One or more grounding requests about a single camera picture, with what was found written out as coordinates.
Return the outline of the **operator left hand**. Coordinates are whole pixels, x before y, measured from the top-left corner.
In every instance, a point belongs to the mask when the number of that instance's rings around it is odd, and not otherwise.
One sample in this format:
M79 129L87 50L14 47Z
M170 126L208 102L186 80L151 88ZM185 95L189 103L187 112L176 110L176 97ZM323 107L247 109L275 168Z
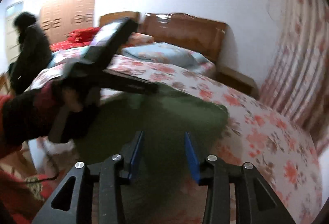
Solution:
M64 88L62 89L63 97L63 111L66 113L69 112L80 112L82 110L82 105L78 101L78 94L73 89Z

